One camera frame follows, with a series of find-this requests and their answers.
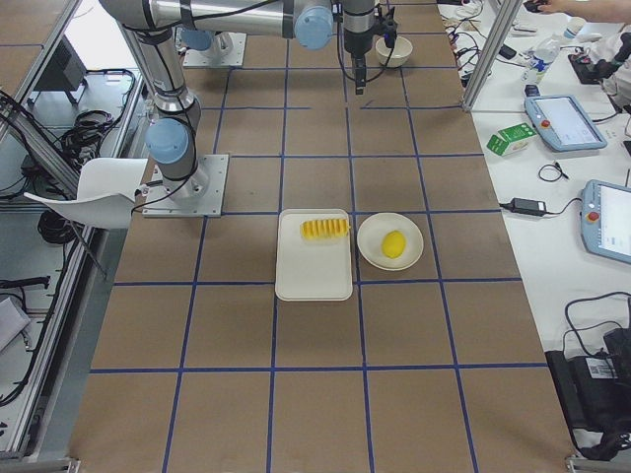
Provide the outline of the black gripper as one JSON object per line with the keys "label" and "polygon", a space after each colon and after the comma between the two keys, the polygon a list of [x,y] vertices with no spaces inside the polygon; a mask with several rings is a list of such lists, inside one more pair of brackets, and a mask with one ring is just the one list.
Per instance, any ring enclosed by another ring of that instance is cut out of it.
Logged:
{"label": "black gripper", "polygon": [[367,51],[364,49],[357,49],[351,52],[353,82],[356,86],[356,95],[362,95],[364,93],[364,87],[367,83],[366,53]]}

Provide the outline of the person's hand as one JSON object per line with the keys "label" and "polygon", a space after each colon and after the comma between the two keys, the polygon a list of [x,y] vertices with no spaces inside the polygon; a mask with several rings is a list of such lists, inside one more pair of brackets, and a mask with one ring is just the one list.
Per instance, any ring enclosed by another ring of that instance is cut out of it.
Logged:
{"label": "person's hand", "polygon": [[549,4],[548,0],[525,0],[524,8],[530,13],[541,13],[542,8]]}

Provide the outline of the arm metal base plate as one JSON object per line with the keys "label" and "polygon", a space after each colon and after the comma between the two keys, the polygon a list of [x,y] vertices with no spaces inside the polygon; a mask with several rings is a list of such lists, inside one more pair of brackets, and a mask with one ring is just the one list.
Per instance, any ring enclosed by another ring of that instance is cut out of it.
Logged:
{"label": "arm metal base plate", "polygon": [[239,68],[245,59],[246,34],[223,32],[214,34],[207,49],[190,46],[184,55],[188,69]]}
{"label": "arm metal base plate", "polygon": [[180,187],[178,182],[164,179],[158,165],[153,166],[151,186],[143,195],[148,201],[141,208],[147,218],[218,218],[222,214],[228,174],[229,156],[204,155],[197,159],[197,171]]}

